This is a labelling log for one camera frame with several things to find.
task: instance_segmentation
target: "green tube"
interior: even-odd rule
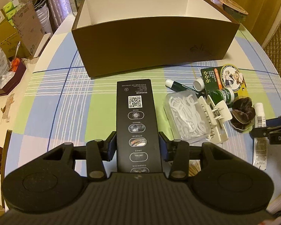
[[[204,97],[204,94],[170,79],[167,79],[165,81],[165,85],[175,92],[193,91],[196,94],[197,98],[199,98],[200,96]]]
[[[234,92],[231,88],[224,88],[221,90],[212,91],[208,94],[210,95],[215,105],[222,100],[224,100],[227,105],[234,101]]]

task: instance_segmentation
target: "qr code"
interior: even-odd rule
[[[128,96],[129,108],[141,108],[143,103],[141,101],[141,96]]]

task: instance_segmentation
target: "clear plastic box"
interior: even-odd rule
[[[193,91],[167,94],[163,105],[175,139],[191,144],[210,134],[207,114]]]

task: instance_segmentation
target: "small green bottle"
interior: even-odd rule
[[[209,92],[208,94],[215,105],[222,100],[224,100],[227,105],[234,101],[234,92],[231,88],[223,88],[221,90]]]

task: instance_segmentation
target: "brown hair scrunchie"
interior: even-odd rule
[[[251,127],[255,117],[255,109],[252,107],[252,100],[250,97],[237,99],[232,106],[231,125],[239,130],[244,131]]]

